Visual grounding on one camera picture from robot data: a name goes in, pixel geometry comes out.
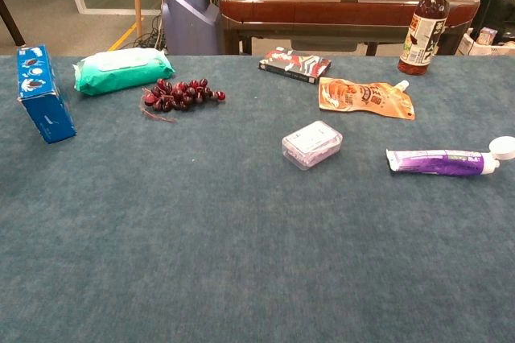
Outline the purple toothpaste tube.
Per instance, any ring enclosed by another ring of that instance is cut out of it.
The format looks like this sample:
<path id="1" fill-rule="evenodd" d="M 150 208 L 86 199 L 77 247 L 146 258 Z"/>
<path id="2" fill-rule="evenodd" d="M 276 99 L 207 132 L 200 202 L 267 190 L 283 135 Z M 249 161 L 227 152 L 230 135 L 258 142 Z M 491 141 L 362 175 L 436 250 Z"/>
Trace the purple toothpaste tube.
<path id="1" fill-rule="evenodd" d="M 493 139 L 489 152 L 459 150 L 386 150 L 392 172 L 410 172 L 439 176 L 480 176 L 492 174 L 501 161 L 515 159 L 515 137 Z"/>

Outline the brown drink bottle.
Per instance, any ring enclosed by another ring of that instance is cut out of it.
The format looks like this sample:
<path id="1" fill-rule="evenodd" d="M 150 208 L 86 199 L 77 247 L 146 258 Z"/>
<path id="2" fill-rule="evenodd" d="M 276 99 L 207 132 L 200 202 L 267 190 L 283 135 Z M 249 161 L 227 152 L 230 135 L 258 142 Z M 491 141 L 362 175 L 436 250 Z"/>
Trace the brown drink bottle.
<path id="1" fill-rule="evenodd" d="M 401 72 L 411 76 L 426 73 L 443 33 L 449 11 L 448 0 L 418 2 L 398 61 L 398 69 Z"/>

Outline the clear plastic floss box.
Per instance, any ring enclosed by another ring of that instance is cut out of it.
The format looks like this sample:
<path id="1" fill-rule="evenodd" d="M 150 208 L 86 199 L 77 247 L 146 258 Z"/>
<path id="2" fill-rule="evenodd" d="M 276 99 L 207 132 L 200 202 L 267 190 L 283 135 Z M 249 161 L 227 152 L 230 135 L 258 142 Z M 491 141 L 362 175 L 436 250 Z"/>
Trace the clear plastic floss box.
<path id="1" fill-rule="evenodd" d="M 282 139 L 282 154 L 301 170 L 308 170 L 336 154 L 343 135 L 323 121 L 315 121 Z"/>

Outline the red black patterned flat box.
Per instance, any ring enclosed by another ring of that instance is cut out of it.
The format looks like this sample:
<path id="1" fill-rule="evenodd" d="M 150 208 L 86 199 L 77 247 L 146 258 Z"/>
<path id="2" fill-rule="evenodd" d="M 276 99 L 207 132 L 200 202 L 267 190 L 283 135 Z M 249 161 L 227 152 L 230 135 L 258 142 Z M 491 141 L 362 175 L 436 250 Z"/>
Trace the red black patterned flat box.
<path id="1" fill-rule="evenodd" d="M 259 61 L 258 68 L 317 85 L 319 78 L 331 67 L 332 61 L 322 56 L 276 47 Z"/>

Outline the dark red grape bunch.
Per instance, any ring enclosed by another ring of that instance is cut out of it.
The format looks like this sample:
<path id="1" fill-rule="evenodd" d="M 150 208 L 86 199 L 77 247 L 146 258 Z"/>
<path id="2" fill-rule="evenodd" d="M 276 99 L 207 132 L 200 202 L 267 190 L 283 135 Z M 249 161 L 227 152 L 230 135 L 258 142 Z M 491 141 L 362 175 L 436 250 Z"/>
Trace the dark red grape bunch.
<path id="1" fill-rule="evenodd" d="M 139 109 L 146 118 L 174 123 L 176 119 L 169 115 L 173 111 L 184 112 L 207 102 L 225 101 L 226 93 L 212 89 L 206 78 L 179 81 L 174 84 L 158 79 L 152 88 L 142 90 Z"/>

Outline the orange spout pouch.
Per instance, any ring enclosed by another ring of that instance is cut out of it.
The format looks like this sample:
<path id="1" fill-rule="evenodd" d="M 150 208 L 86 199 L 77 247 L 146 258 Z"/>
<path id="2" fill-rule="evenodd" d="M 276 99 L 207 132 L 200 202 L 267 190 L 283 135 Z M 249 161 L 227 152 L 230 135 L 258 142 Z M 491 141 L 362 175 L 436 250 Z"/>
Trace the orange spout pouch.
<path id="1" fill-rule="evenodd" d="M 335 112 L 365 111 L 388 118 L 413 121 L 414 106 L 406 93 L 409 81 L 396 85 L 384 82 L 355 83 L 345 79 L 321 77 L 319 79 L 319 108 Z"/>

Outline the brown mahjong table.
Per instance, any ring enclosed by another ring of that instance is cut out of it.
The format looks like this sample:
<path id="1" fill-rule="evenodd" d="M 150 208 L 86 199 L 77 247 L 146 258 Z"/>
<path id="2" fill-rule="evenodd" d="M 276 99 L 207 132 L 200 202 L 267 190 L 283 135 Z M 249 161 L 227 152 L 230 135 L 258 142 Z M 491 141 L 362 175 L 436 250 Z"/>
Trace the brown mahjong table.
<path id="1" fill-rule="evenodd" d="M 219 0 L 225 53 L 251 53 L 251 38 L 304 40 L 332 48 L 403 43 L 419 0 Z"/>

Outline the green wet wipes pack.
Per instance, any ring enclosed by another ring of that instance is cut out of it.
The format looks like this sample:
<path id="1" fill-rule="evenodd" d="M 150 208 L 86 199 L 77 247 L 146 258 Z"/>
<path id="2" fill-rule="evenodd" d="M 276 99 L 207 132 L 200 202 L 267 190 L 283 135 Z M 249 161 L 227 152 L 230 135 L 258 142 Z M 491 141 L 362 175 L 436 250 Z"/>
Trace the green wet wipes pack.
<path id="1" fill-rule="evenodd" d="M 97 96 L 168 79 L 175 70 L 163 51 L 129 48 L 99 52 L 73 65 L 75 90 Z"/>

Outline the blue cardboard box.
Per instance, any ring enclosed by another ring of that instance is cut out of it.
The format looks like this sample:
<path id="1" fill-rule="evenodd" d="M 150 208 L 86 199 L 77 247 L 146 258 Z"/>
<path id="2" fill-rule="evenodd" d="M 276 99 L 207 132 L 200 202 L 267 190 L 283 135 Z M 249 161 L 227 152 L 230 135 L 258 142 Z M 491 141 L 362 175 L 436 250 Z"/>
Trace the blue cardboard box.
<path id="1" fill-rule="evenodd" d="M 46 46 L 18 48 L 18 100 L 46 143 L 76 135 L 72 116 L 60 92 Z"/>

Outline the white plastic basket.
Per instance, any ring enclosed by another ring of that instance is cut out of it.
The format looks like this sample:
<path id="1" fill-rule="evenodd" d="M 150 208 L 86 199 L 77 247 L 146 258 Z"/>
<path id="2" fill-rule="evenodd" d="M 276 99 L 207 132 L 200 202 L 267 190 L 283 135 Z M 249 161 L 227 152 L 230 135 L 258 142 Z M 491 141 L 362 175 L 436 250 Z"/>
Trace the white plastic basket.
<path id="1" fill-rule="evenodd" d="M 458 53 L 462 56 L 515 56 L 515 43 L 482 45 L 471 38 L 471 33 L 469 28 L 459 43 Z"/>

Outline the small purple carton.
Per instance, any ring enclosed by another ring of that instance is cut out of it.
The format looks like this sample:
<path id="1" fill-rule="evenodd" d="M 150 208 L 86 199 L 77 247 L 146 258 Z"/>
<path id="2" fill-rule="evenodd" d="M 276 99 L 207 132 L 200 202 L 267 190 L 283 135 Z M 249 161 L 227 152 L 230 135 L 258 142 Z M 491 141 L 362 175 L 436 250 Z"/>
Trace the small purple carton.
<path id="1" fill-rule="evenodd" d="M 489 27 L 482 27 L 476 38 L 476 42 L 480 45 L 492 45 L 496 37 L 496 34 L 497 30 Z"/>

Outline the black bag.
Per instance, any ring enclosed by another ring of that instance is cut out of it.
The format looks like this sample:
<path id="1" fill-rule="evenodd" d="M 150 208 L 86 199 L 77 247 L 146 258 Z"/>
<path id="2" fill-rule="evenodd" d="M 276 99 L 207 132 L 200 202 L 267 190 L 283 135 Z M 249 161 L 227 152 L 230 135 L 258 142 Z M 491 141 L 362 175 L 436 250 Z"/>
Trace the black bag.
<path id="1" fill-rule="evenodd" d="M 493 44 L 515 41 L 515 0 L 480 0 L 471 37 L 476 39 L 484 27 L 496 31 Z"/>

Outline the dark slanted furniture leg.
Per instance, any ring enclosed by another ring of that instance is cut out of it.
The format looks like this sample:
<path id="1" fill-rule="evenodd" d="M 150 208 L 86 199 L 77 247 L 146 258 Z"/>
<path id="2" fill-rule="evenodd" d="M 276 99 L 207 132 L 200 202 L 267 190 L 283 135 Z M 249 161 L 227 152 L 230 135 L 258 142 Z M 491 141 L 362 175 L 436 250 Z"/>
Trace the dark slanted furniture leg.
<path id="1" fill-rule="evenodd" d="M 14 44 L 17 47 L 23 47 L 26 42 L 4 0 L 0 0 L 0 17 L 6 25 L 6 28 L 9 31 L 12 39 L 14 40 Z"/>

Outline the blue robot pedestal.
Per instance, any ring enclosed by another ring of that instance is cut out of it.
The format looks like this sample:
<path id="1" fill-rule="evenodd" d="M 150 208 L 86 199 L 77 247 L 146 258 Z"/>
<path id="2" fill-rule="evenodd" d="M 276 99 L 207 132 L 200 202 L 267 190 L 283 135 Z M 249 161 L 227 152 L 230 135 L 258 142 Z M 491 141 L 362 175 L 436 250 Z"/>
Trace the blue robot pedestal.
<path id="1" fill-rule="evenodd" d="M 163 0 L 162 21 L 169 55 L 221 54 L 220 11 L 211 0 Z"/>

